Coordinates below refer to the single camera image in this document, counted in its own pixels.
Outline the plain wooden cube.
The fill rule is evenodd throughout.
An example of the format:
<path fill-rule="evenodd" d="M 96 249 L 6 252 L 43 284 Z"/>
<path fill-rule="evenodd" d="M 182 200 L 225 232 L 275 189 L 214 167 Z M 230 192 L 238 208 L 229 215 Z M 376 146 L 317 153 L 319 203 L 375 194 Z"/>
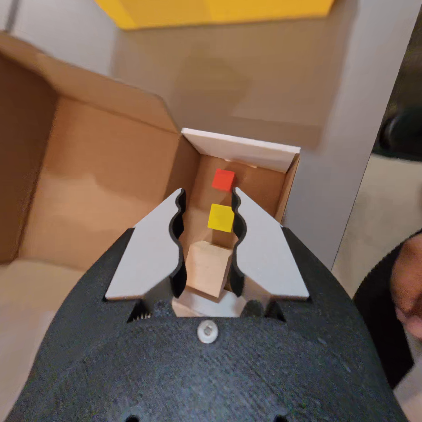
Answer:
<path fill-rule="evenodd" d="M 188 290 L 217 302 L 227 283 L 232 254 L 204 240 L 192 243 L 185 262 Z"/>

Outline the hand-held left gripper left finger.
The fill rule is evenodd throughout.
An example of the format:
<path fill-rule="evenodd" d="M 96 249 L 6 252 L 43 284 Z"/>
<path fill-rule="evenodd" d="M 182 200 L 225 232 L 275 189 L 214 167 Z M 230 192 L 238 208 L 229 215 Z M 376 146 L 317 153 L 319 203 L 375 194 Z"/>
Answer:
<path fill-rule="evenodd" d="M 180 236 L 186 192 L 177 189 L 134 227 L 105 293 L 108 301 L 179 298 L 187 270 Z"/>

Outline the yellow plastic bin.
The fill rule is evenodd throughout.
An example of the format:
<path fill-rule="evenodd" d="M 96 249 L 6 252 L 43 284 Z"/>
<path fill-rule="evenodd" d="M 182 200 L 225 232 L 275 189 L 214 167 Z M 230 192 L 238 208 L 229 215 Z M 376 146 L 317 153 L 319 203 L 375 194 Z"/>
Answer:
<path fill-rule="evenodd" d="M 119 29 L 324 18 L 334 0 L 96 0 Z"/>

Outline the person's right hand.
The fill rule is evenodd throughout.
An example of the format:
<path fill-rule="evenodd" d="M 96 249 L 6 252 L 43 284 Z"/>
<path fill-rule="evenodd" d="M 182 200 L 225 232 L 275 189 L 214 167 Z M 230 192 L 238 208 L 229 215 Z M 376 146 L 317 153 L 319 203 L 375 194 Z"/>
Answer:
<path fill-rule="evenodd" d="M 394 263 L 391 294 L 398 320 L 422 339 L 422 234 L 406 240 Z"/>

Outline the yellow cube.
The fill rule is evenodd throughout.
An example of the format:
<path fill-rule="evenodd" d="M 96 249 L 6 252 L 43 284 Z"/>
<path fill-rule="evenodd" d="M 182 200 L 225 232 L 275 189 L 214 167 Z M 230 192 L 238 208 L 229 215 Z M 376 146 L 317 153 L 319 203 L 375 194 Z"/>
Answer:
<path fill-rule="evenodd" d="M 212 203 L 207 227 L 209 229 L 230 233 L 233 229 L 234 216 L 235 214 L 230 206 Z"/>

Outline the red cube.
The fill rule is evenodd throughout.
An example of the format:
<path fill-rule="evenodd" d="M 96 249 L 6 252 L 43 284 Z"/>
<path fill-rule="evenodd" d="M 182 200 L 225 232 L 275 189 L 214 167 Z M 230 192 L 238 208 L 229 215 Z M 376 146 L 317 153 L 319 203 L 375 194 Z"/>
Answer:
<path fill-rule="evenodd" d="M 224 169 L 216 169 L 214 179 L 212 181 L 212 188 L 222 191 L 231 192 L 235 184 L 236 174 L 234 171 L 228 171 Z"/>

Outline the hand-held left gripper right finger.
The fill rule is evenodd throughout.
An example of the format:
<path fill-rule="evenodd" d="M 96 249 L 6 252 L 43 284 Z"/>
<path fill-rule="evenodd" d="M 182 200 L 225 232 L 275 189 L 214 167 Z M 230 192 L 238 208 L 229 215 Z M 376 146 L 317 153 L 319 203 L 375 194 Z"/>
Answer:
<path fill-rule="evenodd" d="M 246 301 L 309 299 L 283 226 L 239 187 L 232 191 L 237 241 L 229 270 L 232 292 Z"/>

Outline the white cardboard box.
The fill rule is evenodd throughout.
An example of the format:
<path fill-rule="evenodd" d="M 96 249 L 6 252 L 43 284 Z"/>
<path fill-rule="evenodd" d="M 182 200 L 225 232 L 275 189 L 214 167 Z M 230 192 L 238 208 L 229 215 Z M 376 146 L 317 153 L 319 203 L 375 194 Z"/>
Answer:
<path fill-rule="evenodd" d="M 230 206 L 239 187 L 281 223 L 300 148 L 193 129 L 179 130 L 162 99 L 69 65 L 1 32 L 1 298 L 42 306 L 70 289 L 38 269 L 69 275 L 93 264 L 177 189 L 186 192 L 186 262 L 192 243 L 230 250 L 237 241 L 207 227 L 212 203 Z M 231 192 L 212 188 L 234 171 Z M 227 283 L 217 302 L 185 287 L 178 316 L 239 316 L 246 300 Z"/>

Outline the grey desk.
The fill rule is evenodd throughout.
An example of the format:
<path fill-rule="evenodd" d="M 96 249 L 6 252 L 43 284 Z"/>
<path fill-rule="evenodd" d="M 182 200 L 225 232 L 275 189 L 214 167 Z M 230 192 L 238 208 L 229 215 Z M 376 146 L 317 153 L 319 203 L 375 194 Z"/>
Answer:
<path fill-rule="evenodd" d="M 119 30 L 78 1 L 23 1 L 6 35 L 162 99 L 179 130 L 300 148 L 281 225 L 310 297 L 178 316 L 100 298 L 122 234 L 42 306 L 1 298 L 5 421 L 407 421 L 332 265 L 421 1 L 335 1 L 327 17 Z"/>

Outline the black office chair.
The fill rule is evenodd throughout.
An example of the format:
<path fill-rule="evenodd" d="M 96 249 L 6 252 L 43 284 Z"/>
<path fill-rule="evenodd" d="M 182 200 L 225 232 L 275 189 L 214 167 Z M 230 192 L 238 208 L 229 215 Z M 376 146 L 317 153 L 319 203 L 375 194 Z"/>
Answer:
<path fill-rule="evenodd" d="M 422 160 L 422 11 L 419 11 L 382 123 L 373 154 Z"/>

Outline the person's dark clothing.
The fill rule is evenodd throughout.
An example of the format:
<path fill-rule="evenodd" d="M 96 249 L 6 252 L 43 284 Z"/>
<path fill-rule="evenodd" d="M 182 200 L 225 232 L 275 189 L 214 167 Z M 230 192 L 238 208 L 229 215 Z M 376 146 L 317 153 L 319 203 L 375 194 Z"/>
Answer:
<path fill-rule="evenodd" d="M 353 297 L 392 389 L 397 387 L 414 366 L 411 348 L 403 325 L 397 319 L 390 291 L 393 265 L 403 245 L 404 241 L 371 269 Z"/>

